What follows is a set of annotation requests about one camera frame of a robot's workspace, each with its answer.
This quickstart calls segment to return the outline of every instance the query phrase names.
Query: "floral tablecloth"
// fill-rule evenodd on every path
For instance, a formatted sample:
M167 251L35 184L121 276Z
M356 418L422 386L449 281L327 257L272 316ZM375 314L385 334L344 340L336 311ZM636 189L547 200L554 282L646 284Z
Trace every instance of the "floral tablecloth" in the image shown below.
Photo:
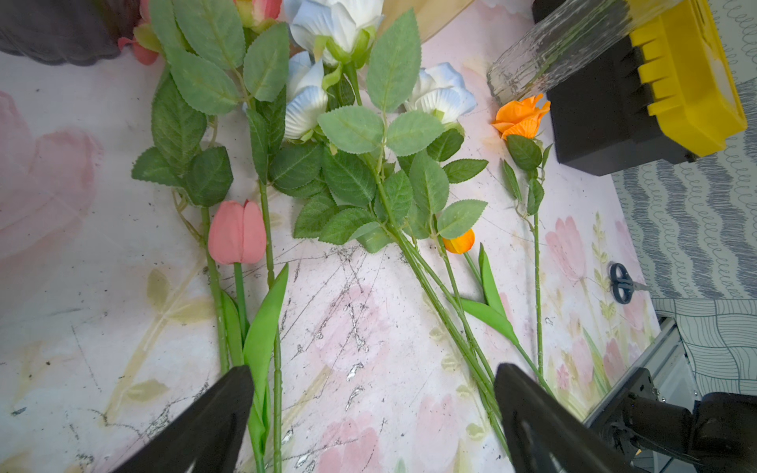
M449 61L478 100L462 119L459 156L491 163L453 194L490 203L476 236L533 353L533 244L503 190L506 152L489 125L497 105L485 79L532 24L527 8L510 3L474 2L424 44L423 65ZM129 54L87 68L0 56L0 471L110 471L217 379L203 255L170 191L129 177L151 143L160 72ZM218 142L235 167L231 195L255 199L252 167L241 165L246 119L239 112L221 125ZM542 130L551 142L549 120ZM546 188L545 376L583 418L659 327L646 293L620 306L604 286L613 260L640 278L612 179L552 159ZM510 471L400 251L294 240L301 205L272 196L277 271L291 267L281 321L285 470ZM462 257L453 265L468 274ZM264 264L246 269L250 307L265 294L264 273ZM231 273L223 276L231 288ZM479 298L473 279L461 279L463 295ZM493 366L511 361L528 372L498 333L471 324ZM253 467L245 444L240 468Z

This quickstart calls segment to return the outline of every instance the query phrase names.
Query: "rose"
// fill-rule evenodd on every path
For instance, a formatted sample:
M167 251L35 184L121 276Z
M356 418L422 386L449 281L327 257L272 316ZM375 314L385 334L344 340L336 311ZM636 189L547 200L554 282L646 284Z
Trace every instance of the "rose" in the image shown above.
M405 108L423 110L427 114L441 114L442 123L452 123L476 106L475 97L466 89L463 76L448 62L429 69L421 68L413 93Z
M542 108L537 108L536 103L544 97L539 94L521 101L511 101L502 106L497 112L494 128L502 133L502 139L507 140L510 135L520 135L526 138L534 138L539 132L541 118L550 111L551 102L547 101Z
M323 53L332 66L365 53L384 19L383 6L384 0L284 0L294 41L316 57Z
M313 64L307 51L292 56L286 83L285 138L308 139L318 125L318 116L329 104L322 82L322 61Z

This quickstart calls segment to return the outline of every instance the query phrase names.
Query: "yellow box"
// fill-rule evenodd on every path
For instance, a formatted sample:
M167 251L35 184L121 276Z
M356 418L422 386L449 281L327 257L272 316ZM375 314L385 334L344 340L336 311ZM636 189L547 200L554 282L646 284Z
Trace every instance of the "yellow box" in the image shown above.
M641 82L652 86L647 107L660 129L699 156L722 151L746 129L746 116L706 0L683 0L633 31L641 48Z

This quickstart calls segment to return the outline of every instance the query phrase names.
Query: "pink tulip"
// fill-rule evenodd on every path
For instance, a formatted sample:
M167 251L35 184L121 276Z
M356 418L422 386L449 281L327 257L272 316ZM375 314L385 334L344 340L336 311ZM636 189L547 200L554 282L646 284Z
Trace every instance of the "pink tulip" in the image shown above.
M207 249L221 264L254 264L266 253L263 214L254 202L221 202L207 238Z

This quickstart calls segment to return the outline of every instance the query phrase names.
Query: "clear glass vase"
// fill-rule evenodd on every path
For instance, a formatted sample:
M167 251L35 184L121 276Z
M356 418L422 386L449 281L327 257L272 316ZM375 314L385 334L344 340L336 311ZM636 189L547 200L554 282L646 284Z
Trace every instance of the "clear glass vase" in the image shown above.
M488 71L501 104L546 92L681 0L565 0Z

